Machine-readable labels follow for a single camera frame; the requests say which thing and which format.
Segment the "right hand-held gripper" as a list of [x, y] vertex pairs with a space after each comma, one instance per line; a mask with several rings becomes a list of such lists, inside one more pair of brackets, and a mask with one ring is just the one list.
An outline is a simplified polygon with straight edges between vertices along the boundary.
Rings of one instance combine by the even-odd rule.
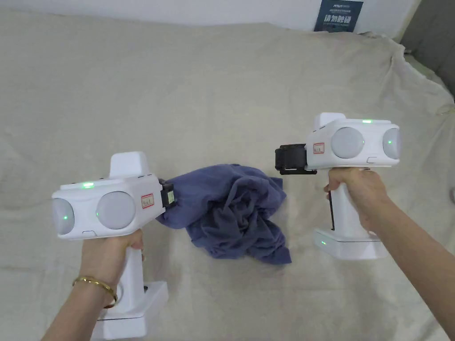
[[[348, 119], [342, 113], [323, 112], [304, 144], [281, 145], [275, 150], [280, 174], [317, 174], [332, 168], [392, 167], [400, 158], [399, 127], [388, 120]], [[360, 224], [345, 184], [329, 193], [331, 227], [316, 229], [314, 244], [337, 259], [379, 259], [387, 250], [374, 233]]]

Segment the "person's right hand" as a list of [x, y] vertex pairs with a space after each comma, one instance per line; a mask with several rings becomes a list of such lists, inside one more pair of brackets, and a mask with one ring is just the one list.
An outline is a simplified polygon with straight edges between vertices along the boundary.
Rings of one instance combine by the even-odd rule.
[[371, 170], [333, 168], [328, 172], [328, 184], [324, 191], [335, 191], [342, 184], [348, 190], [362, 227], [369, 233], [377, 234], [395, 206], [380, 176]]

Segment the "person's left hand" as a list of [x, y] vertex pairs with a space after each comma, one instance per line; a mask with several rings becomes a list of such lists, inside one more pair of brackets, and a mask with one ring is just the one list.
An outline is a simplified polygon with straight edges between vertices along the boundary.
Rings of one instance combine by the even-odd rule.
[[110, 238], [88, 239], [83, 242], [81, 265], [74, 287], [88, 294], [96, 310], [115, 302], [117, 286], [126, 263], [126, 251], [144, 248], [143, 231]]

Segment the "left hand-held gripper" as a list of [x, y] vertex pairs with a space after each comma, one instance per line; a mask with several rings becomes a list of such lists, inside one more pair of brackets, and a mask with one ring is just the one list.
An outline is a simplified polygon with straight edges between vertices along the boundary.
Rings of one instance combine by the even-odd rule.
[[[52, 212], [61, 239], [124, 236], [143, 228], [175, 204], [174, 187], [148, 168], [143, 152], [111, 157], [107, 178], [62, 185], [52, 194]], [[145, 282], [140, 250], [128, 248], [118, 285], [118, 301], [101, 312], [94, 340], [145, 337], [147, 319], [168, 300], [164, 281]]]

